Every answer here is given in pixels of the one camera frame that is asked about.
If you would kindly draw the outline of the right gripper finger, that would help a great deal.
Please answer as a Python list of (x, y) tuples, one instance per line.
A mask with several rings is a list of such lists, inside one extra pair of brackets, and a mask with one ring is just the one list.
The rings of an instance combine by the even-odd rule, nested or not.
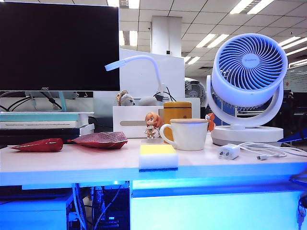
[(303, 186), (307, 185), (307, 169), (304, 169), (302, 172), (298, 174), (292, 175), (289, 180), (293, 183), (300, 184)]

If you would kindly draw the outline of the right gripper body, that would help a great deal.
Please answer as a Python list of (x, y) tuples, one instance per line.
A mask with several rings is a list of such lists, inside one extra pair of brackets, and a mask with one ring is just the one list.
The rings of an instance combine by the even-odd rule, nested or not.
[(301, 131), (297, 131), (290, 136), (284, 137), (281, 139), (282, 143), (288, 144), (302, 144), (307, 141), (307, 130), (302, 129)]

